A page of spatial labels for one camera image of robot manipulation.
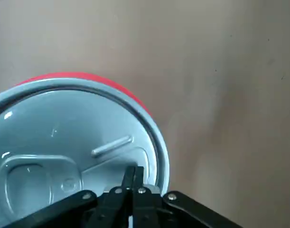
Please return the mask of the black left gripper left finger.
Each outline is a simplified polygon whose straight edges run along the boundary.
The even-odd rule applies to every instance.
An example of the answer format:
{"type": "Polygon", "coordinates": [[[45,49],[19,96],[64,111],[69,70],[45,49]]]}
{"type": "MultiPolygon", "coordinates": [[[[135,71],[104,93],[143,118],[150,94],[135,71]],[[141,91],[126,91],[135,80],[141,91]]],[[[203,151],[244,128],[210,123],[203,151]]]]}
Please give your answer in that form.
{"type": "Polygon", "coordinates": [[[48,207],[14,221],[7,228],[112,228],[124,214],[121,225],[128,225],[126,199],[131,192],[135,167],[126,168],[122,184],[97,196],[82,190],[48,207]]]}

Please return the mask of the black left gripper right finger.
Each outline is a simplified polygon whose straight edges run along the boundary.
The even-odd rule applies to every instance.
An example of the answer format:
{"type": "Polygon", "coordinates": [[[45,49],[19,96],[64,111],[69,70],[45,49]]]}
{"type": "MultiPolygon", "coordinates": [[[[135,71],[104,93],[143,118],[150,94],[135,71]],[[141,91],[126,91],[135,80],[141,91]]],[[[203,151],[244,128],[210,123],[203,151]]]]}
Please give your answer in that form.
{"type": "Polygon", "coordinates": [[[132,184],[134,228],[239,228],[240,225],[179,192],[163,196],[143,184],[144,168],[135,167],[132,184]]]}

